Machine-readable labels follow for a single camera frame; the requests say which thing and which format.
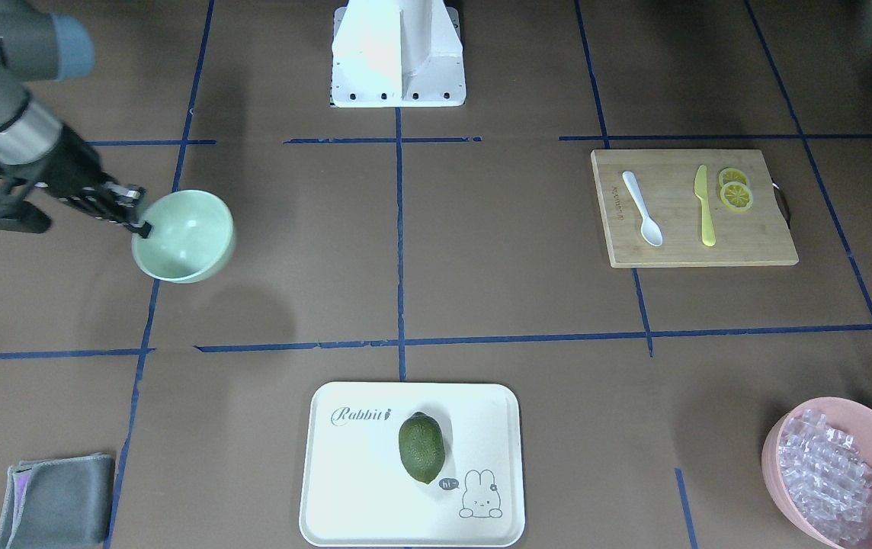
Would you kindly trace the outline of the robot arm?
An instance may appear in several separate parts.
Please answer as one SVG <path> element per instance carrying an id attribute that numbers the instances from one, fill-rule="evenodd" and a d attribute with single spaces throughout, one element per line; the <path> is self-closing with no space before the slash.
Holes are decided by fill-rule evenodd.
<path id="1" fill-rule="evenodd" d="M 27 87 L 85 77 L 94 66 L 91 35 L 77 18 L 0 1 L 0 230 L 50 228 L 50 217 L 28 199 L 39 188 L 141 239 L 151 233 L 140 219 L 146 191 L 106 173 L 97 150 Z"/>

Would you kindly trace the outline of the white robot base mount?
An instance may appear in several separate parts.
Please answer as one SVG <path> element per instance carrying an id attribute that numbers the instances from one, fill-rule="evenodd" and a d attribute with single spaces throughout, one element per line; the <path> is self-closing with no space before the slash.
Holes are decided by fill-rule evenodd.
<path id="1" fill-rule="evenodd" d="M 444 1 L 349 1 L 334 13 L 336 108 L 452 108 L 467 97 L 460 12 Z"/>

